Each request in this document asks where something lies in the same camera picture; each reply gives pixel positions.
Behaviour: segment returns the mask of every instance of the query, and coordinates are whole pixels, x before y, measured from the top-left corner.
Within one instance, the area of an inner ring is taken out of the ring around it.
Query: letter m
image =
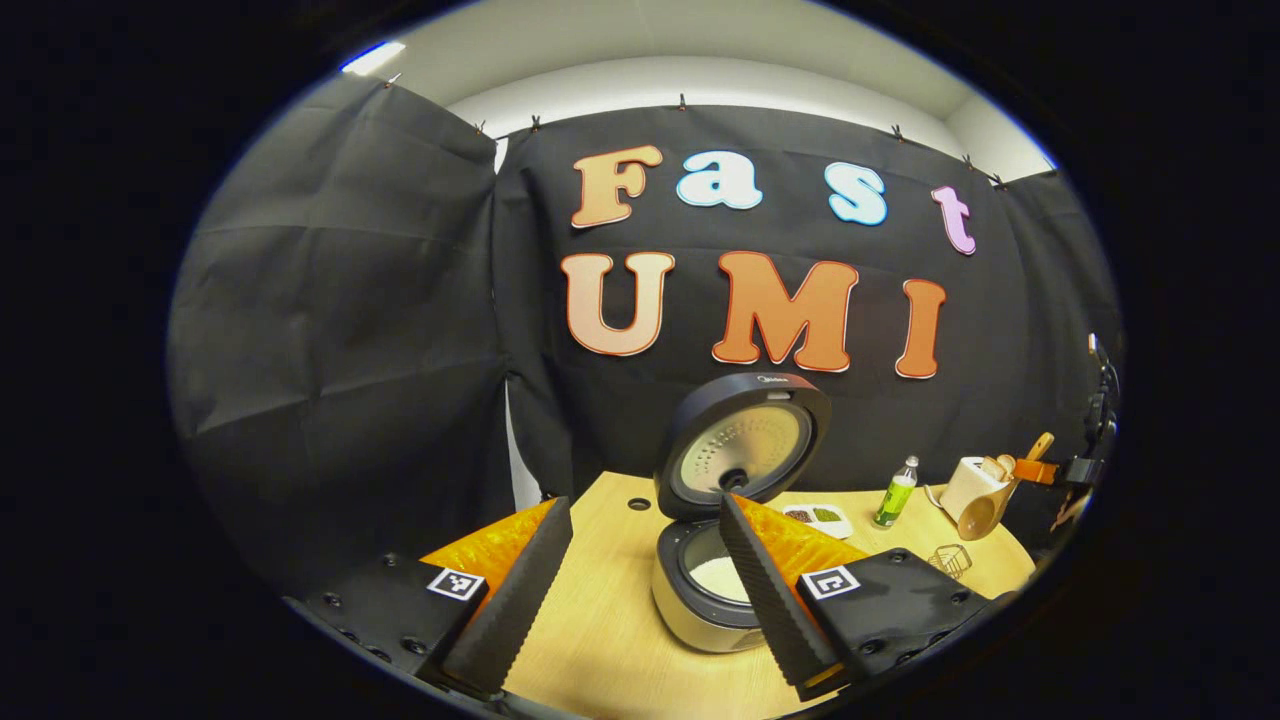
[[[728,318],[724,340],[712,348],[713,357],[721,363],[755,363],[760,348],[753,334],[759,327],[774,365],[787,359],[804,333],[804,345],[795,354],[796,365],[824,373],[849,369],[845,325],[858,270],[844,263],[817,263],[792,297],[767,255],[726,252],[719,266],[728,274]]]

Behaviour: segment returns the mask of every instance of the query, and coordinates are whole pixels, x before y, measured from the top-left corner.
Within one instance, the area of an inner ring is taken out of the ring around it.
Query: blue letter
[[[876,170],[849,163],[832,163],[823,173],[827,186],[837,195],[831,196],[831,209],[846,223],[878,225],[888,217],[884,204],[884,181]]]
[[[717,169],[708,170],[707,167],[713,164]],[[746,210],[764,200],[764,193],[755,188],[755,165],[737,152],[690,155],[685,169],[691,174],[676,184],[676,195],[690,205],[710,208],[723,202],[735,210]]]

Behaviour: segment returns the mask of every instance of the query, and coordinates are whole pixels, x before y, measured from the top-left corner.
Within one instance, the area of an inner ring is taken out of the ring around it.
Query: rice cooker
[[[685,644],[737,652],[764,643],[721,539],[721,497],[777,497],[800,477],[829,420],[827,396],[783,373],[724,375],[676,409],[654,471],[658,509],[673,523],[658,536],[652,589]]]

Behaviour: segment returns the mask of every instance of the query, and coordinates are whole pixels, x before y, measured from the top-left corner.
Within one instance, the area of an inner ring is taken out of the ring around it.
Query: open lid
[[[658,509],[705,520],[724,492],[768,502],[800,477],[829,420],[831,401],[799,375],[739,373],[704,384],[676,409],[663,439]]]

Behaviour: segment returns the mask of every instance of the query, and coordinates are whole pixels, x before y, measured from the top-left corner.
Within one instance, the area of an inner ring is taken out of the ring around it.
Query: small metal rack
[[[952,579],[959,579],[965,570],[973,568],[973,559],[969,557],[969,551],[963,544],[943,544],[933,551],[929,565],[942,570]]]

